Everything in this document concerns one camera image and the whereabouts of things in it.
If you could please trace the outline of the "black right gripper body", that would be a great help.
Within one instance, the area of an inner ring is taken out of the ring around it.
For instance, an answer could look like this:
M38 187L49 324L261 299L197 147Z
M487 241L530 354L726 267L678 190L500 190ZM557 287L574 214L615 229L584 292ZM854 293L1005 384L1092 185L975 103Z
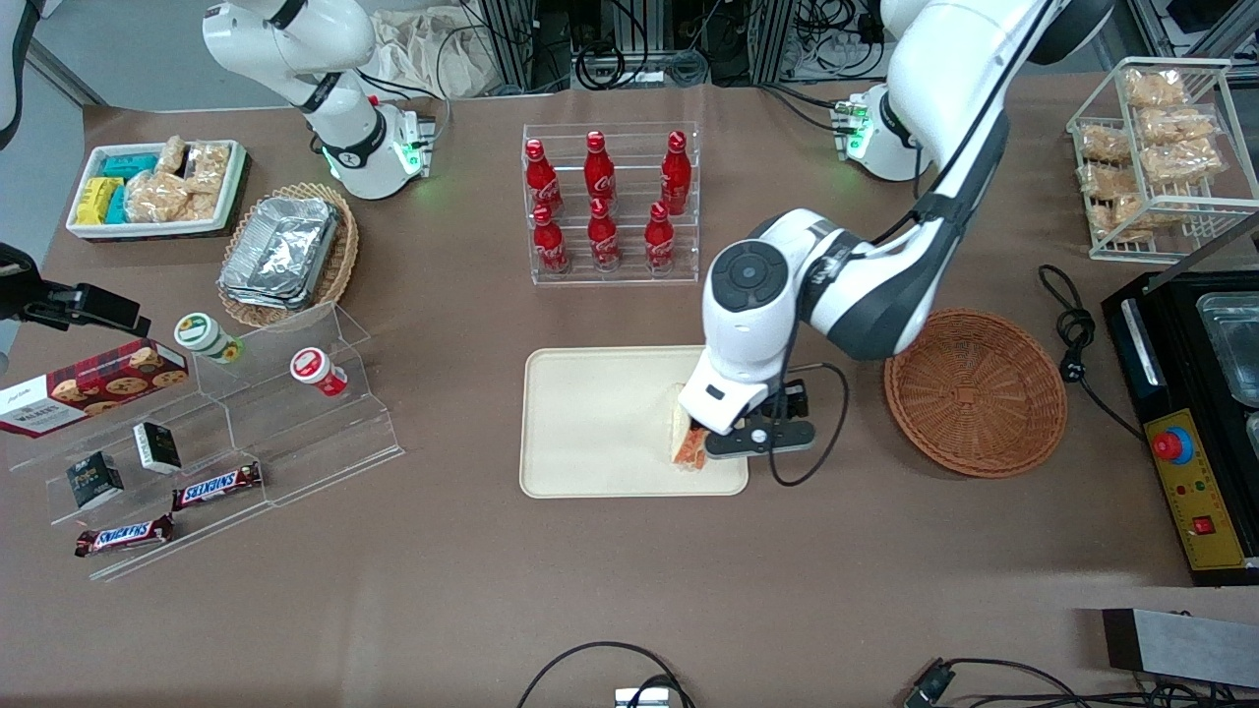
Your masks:
M136 338L149 336L151 328L138 302L89 283L49 283L39 302L39 323L60 331L72 325L97 325Z

